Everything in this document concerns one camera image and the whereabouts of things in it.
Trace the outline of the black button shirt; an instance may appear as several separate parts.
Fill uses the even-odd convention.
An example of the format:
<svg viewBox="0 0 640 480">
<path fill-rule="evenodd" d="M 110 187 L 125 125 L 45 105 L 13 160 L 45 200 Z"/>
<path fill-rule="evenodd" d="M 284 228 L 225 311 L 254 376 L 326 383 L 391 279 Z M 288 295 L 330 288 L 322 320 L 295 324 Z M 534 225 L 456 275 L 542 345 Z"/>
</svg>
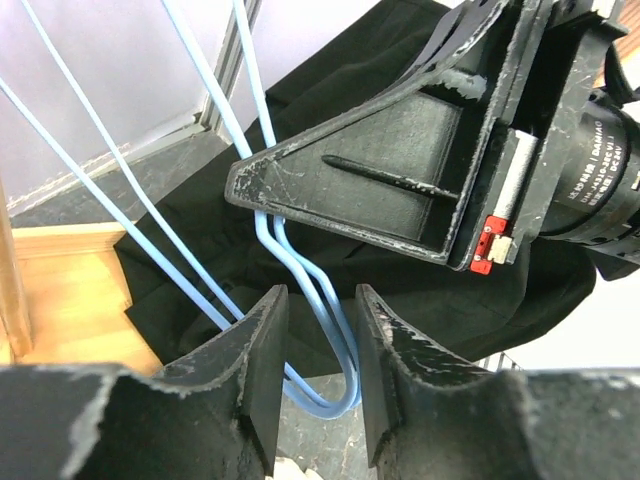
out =
<svg viewBox="0 0 640 480">
<path fill-rule="evenodd" d="M 382 1 L 266 93 L 277 140 L 247 130 L 157 209 L 242 309 L 290 295 L 289 359 L 339 371 L 293 275 L 255 233 L 259 209 L 285 218 L 295 249 L 325 271 L 347 314 L 371 286 L 405 321 L 478 360 L 535 340 L 596 283 L 578 246 L 529 240 L 512 265 L 468 271 L 517 132 L 557 144 L 561 87 L 541 76 L 565 37 L 549 1 Z"/>
</svg>

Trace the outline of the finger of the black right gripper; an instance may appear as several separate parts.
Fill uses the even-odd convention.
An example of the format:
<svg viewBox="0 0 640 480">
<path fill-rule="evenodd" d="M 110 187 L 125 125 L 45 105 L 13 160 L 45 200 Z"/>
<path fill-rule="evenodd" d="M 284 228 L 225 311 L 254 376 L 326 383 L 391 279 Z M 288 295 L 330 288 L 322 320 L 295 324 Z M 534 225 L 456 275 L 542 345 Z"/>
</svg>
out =
<svg viewBox="0 0 640 480">
<path fill-rule="evenodd" d="M 491 88 L 394 88 L 236 163 L 226 199 L 402 255 L 470 264 Z"/>
</svg>

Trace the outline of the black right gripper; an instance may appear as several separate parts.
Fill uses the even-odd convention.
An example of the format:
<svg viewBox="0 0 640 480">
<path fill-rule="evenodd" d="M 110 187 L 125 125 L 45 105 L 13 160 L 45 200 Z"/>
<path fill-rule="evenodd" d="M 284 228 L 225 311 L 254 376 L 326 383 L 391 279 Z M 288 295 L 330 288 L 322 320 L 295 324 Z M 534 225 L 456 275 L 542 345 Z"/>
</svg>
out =
<svg viewBox="0 0 640 480">
<path fill-rule="evenodd" d="M 615 48 L 620 1 L 423 1 L 416 96 L 440 162 L 412 257 L 487 273 L 536 238 L 608 280 L 639 267 L 639 126 Z"/>
</svg>

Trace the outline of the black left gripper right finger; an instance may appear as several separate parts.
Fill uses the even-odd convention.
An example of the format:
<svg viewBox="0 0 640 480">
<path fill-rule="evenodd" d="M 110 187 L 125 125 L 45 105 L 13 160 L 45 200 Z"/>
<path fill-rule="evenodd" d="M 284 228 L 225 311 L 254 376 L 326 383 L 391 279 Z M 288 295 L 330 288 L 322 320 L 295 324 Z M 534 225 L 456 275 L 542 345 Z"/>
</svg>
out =
<svg viewBox="0 0 640 480">
<path fill-rule="evenodd" d="M 381 479 L 635 479 L 635 368 L 491 372 L 356 290 L 369 465 Z"/>
</svg>

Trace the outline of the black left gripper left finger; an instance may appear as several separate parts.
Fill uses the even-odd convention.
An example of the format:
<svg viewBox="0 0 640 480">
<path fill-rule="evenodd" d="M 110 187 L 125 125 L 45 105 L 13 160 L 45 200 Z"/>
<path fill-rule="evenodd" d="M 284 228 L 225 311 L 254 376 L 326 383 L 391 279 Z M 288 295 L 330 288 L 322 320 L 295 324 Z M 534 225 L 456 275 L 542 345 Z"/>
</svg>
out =
<svg viewBox="0 0 640 480">
<path fill-rule="evenodd" d="M 274 470 L 285 286 L 153 376 L 119 364 L 1 370 L 5 479 L 262 479 Z"/>
</svg>

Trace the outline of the light blue hanger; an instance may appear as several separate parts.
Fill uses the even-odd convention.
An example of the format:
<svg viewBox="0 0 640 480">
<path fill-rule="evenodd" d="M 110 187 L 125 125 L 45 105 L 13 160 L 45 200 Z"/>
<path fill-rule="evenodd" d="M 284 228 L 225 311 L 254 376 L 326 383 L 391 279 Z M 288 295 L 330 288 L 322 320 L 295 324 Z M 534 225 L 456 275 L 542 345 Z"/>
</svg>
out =
<svg viewBox="0 0 640 480">
<path fill-rule="evenodd" d="M 241 158 L 249 158 L 252 151 L 245 134 L 188 22 L 175 1 L 165 1 L 163 6 L 231 134 L 236 150 Z M 232 6 L 263 139 L 266 146 L 273 147 L 276 145 L 276 135 L 261 82 L 246 7 L 242 1 L 234 1 Z M 286 365 L 285 376 L 288 380 L 283 384 L 284 393 L 298 407 L 316 418 L 337 419 L 357 407 L 361 401 L 357 345 L 352 328 L 326 273 L 291 245 L 285 230 L 285 219 L 281 216 L 270 217 L 265 212 L 256 210 L 254 222 L 259 242 L 289 270 L 301 288 L 329 341 L 345 380 L 345 391 L 341 399 L 328 401 L 313 390 L 293 367 Z"/>
<path fill-rule="evenodd" d="M 147 207 L 175 233 L 211 226 L 169 194 L 227 145 L 203 126 L 205 87 L 159 1 L 5 1 L 1 5 L 1 173 L 22 226 L 125 221 L 122 266 L 160 299 L 152 324 L 209 317 L 215 296 Z M 159 250 L 174 281 L 147 254 Z"/>
</svg>

